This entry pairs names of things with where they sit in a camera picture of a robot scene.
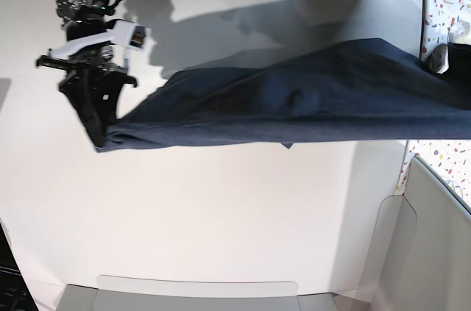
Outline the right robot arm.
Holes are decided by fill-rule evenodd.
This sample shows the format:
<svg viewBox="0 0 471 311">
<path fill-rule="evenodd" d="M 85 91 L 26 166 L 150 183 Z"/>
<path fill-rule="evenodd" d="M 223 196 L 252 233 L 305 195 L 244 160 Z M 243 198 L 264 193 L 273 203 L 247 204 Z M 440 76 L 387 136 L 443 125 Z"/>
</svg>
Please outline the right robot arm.
<svg viewBox="0 0 471 311">
<path fill-rule="evenodd" d="M 65 95 L 95 147 L 105 144 L 107 127 L 117 120 L 124 85 L 138 85 L 128 74 L 129 52 L 144 47 L 147 29 L 114 19 L 122 0 L 56 0 L 66 42 L 40 56 L 38 67 L 65 71 L 58 90 Z"/>
</svg>

